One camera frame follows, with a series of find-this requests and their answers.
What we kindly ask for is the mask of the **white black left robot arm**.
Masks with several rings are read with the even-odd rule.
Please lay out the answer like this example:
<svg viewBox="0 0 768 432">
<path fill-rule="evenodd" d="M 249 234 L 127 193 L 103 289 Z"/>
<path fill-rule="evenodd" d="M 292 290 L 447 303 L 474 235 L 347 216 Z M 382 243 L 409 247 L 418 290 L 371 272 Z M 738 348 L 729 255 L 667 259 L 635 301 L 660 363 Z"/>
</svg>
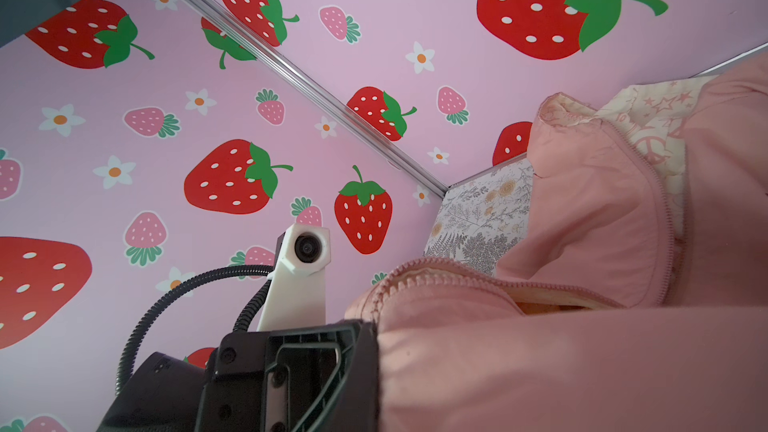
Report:
<svg viewBox="0 0 768 432">
<path fill-rule="evenodd" d="M 102 431 L 376 431 L 373 323 L 232 332 L 206 368 L 152 354 L 106 412 Z"/>
</svg>

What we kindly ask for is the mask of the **pink Snoopy hooded jacket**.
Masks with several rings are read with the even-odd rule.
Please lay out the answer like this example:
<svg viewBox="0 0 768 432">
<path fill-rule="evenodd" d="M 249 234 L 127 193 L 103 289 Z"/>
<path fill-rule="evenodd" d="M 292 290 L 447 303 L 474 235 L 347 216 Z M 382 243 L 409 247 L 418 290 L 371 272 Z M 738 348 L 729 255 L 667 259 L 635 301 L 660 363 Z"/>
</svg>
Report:
<svg viewBox="0 0 768 432">
<path fill-rule="evenodd" d="M 493 276 L 402 265 L 376 325 L 383 431 L 763 431 L 767 59 L 693 81 L 665 119 L 549 97 L 526 237 Z M 631 136 L 673 142 L 674 183 Z"/>
</svg>

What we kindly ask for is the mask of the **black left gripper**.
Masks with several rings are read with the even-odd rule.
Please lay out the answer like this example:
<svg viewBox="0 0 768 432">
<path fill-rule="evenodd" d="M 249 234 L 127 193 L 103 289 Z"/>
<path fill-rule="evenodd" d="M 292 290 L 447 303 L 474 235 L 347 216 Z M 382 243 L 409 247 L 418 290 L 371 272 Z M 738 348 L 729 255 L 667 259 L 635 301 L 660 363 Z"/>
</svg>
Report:
<svg viewBox="0 0 768 432">
<path fill-rule="evenodd" d="M 232 332 L 206 369 L 198 431 L 376 431 L 376 326 Z"/>
</svg>

